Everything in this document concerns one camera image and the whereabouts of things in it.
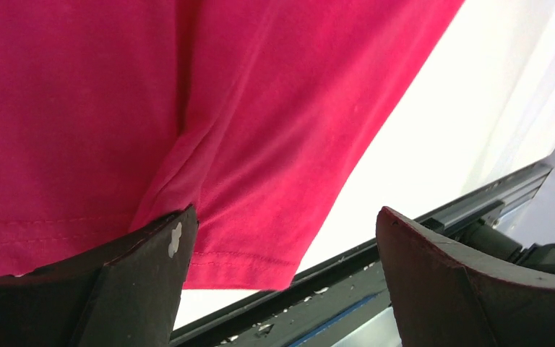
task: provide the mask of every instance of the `pink fabric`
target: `pink fabric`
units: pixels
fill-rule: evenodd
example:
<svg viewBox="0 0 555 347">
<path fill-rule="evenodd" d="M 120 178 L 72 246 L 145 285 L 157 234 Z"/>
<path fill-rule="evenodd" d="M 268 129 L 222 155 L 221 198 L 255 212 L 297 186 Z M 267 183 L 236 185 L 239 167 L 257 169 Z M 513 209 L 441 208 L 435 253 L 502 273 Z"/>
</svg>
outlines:
<svg viewBox="0 0 555 347">
<path fill-rule="evenodd" d="M 285 288 L 462 2 L 0 1 L 0 275 L 194 203 L 186 288 Z"/>
</svg>

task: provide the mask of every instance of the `pink t-shirt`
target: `pink t-shirt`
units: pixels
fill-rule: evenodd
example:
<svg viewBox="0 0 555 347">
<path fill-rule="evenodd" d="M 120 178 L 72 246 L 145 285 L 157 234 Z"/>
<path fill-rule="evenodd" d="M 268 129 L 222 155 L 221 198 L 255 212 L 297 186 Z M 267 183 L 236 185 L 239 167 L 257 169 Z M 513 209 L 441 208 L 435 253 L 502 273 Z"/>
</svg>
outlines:
<svg viewBox="0 0 555 347">
<path fill-rule="evenodd" d="M 192 203 L 185 288 L 285 288 L 463 0 L 117 2 L 0 1 L 0 275 Z"/>
</svg>

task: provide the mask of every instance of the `black plastic part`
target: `black plastic part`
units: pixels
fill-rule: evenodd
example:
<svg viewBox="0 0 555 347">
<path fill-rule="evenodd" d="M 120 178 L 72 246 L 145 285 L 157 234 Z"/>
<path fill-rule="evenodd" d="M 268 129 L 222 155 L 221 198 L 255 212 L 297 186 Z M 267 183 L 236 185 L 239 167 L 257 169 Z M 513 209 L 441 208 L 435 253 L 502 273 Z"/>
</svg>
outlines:
<svg viewBox="0 0 555 347">
<path fill-rule="evenodd" d="M 473 249 L 506 262 L 515 262 L 522 249 L 521 244 L 481 221 L 465 228 L 455 239 Z"/>
<path fill-rule="evenodd" d="M 450 237 L 453 239 L 456 234 L 461 232 L 464 228 L 467 228 L 471 224 L 477 222 L 479 219 L 488 219 L 490 215 L 498 215 L 499 211 L 505 206 L 505 204 L 497 200 L 488 206 L 484 206 L 477 210 L 475 213 L 471 213 L 470 215 L 466 215 L 463 219 L 459 220 L 455 225 L 450 226 L 449 228 L 445 228 L 443 231 L 439 232 L 438 234 Z"/>
<path fill-rule="evenodd" d="M 196 232 L 189 208 L 25 276 L 0 277 L 0 346 L 165 346 Z"/>
<path fill-rule="evenodd" d="M 446 226 L 435 218 L 429 218 L 421 223 L 428 230 L 435 231 L 436 233 L 443 234 Z"/>
<path fill-rule="evenodd" d="M 555 244 L 534 244 L 522 253 L 516 264 L 555 275 Z"/>
</svg>

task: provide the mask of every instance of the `stitching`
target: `stitching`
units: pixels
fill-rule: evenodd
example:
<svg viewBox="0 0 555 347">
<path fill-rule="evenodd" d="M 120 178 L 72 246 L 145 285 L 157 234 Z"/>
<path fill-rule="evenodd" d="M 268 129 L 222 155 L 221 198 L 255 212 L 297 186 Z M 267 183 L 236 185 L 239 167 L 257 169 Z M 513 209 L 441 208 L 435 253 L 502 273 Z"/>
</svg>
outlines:
<svg viewBox="0 0 555 347">
<path fill-rule="evenodd" d="M 272 265 L 279 265 L 279 266 L 283 266 L 283 267 L 287 267 L 287 266 L 297 266 L 296 263 L 293 262 L 279 262 L 279 261 L 275 261 L 275 260 L 265 260 L 266 262 L 268 262 L 269 264 Z M 261 265 L 261 264 L 236 264 L 233 262 L 190 262 L 191 266 L 204 266 L 204 265 L 230 265 L 230 266 L 237 266 L 237 267 L 257 267 L 257 268 L 262 268 L 262 269 L 267 269 L 265 266 Z"/>
<path fill-rule="evenodd" d="M 3 241 L 3 242 L 0 242 L 0 246 L 4 246 L 6 244 L 33 244 L 35 242 L 50 242 L 50 241 L 56 241 L 56 240 L 80 239 L 84 237 L 90 237 L 96 234 L 102 234 L 103 232 L 104 231 L 93 231 L 92 233 L 80 234 L 80 235 L 56 236 L 56 237 L 47 237 L 44 239 L 32 239 L 32 240 Z"/>
<path fill-rule="evenodd" d="M 277 260 L 269 257 L 264 257 L 262 255 L 257 254 L 248 254 L 248 253 L 240 253 L 240 252 L 193 252 L 194 255 L 207 255 L 207 254 L 226 254 L 226 255 L 235 255 L 239 257 L 248 257 L 252 259 L 264 260 L 266 262 L 271 262 L 273 264 L 284 264 L 284 265 L 296 265 L 294 262 L 287 262 L 285 260 Z"/>
<path fill-rule="evenodd" d="M 132 216 L 132 213 L 117 213 L 115 215 L 102 215 L 98 217 L 81 217 L 55 220 L 18 220 L 13 222 L 0 222 L 0 226 L 33 226 L 37 224 L 57 224 L 57 223 L 79 223 L 89 220 L 102 220 L 112 218 L 124 218 Z"/>
<path fill-rule="evenodd" d="M 109 218 L 108 216 L 104 216 L 104 217 L 96 217 L 94 219 L 104 219 L 104 218 Z M 173 220 L 175 220 L 177 218 L 167 218 L 163 223 L 157 225 L 152 232 L 156 232 L 158 229 L 160 228 L 164 228 L 167 224 L 169 224 L 170 222 L 172 222 Z M 35 242 L 50 242 L 50 241 L 57 241 L 57 240 L 68 240 L 68 239 L 80 239 L 80 238 L 85 238 L 85 237 L 90 237 L 96 234 L 102 234 L 105 231 L 92 231 L 86 234 L 80 234 L 80 235 L 71 235 L 71 236 L 55 236 L 55 237 L 46 237 L 43 239 L 31 239 L 31 240 L 14 240 L 14 241 L 3 241 L 0 242 L 0 246 L 4 246 L 6 244 L 33 244 Z"/>
</svg>

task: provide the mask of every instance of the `white paint chip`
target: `white paint chip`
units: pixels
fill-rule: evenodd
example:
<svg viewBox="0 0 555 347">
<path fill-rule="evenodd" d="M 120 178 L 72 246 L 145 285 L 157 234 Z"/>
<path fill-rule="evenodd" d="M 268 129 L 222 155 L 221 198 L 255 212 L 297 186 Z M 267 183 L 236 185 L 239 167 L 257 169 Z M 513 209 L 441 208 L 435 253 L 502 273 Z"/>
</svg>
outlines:
<svg viewBox="0 0 555 347">
<path fill-rule="evenodd" d="M 322 293 L 324 293 L 325 291 L 328 291 L 328 290 L 329 290 L 329 287 L 324 287 L 324 288 L 320 289 L 319 291 L 314 291 L 314 293 L 322 294 Z"/>
<path fill-rule="evenodd" d="M 178 248 L 180 247 L 180 237 L 181 223 L 178 223 L 178 226 L 175 229 L 171 230 L 171 243 L 167 248 L 170 258 L 173 258 L 173 256 L 178 252 Z"/>
</svg>

